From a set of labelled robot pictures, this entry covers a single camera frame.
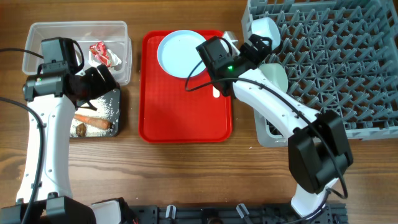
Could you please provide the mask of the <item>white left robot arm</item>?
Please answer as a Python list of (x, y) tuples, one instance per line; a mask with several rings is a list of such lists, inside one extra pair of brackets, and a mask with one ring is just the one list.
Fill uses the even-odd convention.
[(72, 198), (68, 174), (70, 127), (76, 108), (119, 85), (108, 68), (83, 76), (60, 63), (29, 76), (24, 94), (29, 112), (27, 160), (16, 204), (1, 209), (1, 223), (123, 223), (123, 200), (84, 205)]

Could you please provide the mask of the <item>mint green bowl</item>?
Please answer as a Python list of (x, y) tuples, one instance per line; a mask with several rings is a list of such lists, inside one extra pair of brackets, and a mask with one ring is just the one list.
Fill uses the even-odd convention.
[(288, 78), (285, 68), (278, 63), (264, 63), (259, 66), (263, 75), (283, 92), (288, 90)]

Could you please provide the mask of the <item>brown food scrap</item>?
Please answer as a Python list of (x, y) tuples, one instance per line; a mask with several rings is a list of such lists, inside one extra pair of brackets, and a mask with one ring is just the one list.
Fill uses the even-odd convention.
[(86, 136), (86, 126), (84, 123), (79, 124), (75, 128), (76, 135), (78, 137), (85, 137)]

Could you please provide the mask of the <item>light blue plate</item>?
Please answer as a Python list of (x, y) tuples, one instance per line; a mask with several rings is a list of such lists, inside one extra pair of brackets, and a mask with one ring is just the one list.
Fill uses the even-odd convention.
[(157, 49), (157, 60), (162, 69), (175, 78), (191, 78), (205, 70), (196, 47), (206, 39), (192, 30), (177, 30), (166, 35)]

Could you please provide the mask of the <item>red snack wrapper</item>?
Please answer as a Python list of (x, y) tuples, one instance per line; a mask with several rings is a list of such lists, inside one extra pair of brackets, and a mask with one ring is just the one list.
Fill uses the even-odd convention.
[(107, 67), (111, 66), (112, 60), (103, 41), (89, 47), (89, 63), (92, 65), (103, 64)]

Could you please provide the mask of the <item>white plastic spoon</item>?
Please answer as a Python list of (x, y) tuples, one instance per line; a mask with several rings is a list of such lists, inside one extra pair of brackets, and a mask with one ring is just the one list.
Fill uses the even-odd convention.
[(214, 98), (220, 97), (220, 92), (215, 87), (213, 87), (213, 97)]

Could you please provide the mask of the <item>carrot piece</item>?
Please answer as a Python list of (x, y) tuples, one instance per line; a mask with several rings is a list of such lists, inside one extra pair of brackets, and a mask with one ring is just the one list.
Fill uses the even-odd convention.
[(83, 116), (80, 114), (75, 114), (74, 119), (81, 121), (82, 123), (94, 126), (98, 129), (107, 130), (111, 127), (111, 123), (108, 120), (101, 118), (94, 118), (89, 116)]

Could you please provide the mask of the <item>light blue rice bowl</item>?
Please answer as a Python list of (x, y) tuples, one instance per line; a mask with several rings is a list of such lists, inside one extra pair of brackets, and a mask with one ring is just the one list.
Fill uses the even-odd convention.
[(277, 24), (269, 17), (256, 19), (251, 24), (253, 34), (268, 37), (272, 40), (272, 50), (278, 48), (281, 42), (280, 32)]

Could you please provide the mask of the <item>white tissue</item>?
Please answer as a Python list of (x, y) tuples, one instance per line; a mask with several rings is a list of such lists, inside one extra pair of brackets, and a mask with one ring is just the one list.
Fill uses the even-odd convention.
[[(115, 72), (117, 72), (116, 67), (118, 67), (119, 65), (122, 64), (122, 60), (115, 53), (113, 53), (112, 50), (106, 49), (106, 52), (107, 52), (108, 56), (110, 57), (110, 62), (111, 62), (111, 66), (108, 67), (108, 70), (111, 73), (115, 73)], [(100, 61), (94, 57), (92, 52), (89, 52), (88, 63), (92, 67), (97, 67), (97, 66), (101, 65)]]

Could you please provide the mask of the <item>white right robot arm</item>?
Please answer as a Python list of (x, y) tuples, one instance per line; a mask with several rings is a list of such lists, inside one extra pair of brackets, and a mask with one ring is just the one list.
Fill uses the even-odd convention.
[(289, 170), (297, 182), (291, 207), (300, 220), (318, 215), (340, 182), (346, 199), (343, 174), (353, 164), (345, 126), (332, 110), (323, 113), (286, 94), (269, 80), (277, 64), (259, 64), (272, 53), (269, 37), (253, 34), (237, 54), (223, 37), (214, 36), (196, 47), (213, 85), (223, 96), (235, 96), (271, 122), (288, 140)]

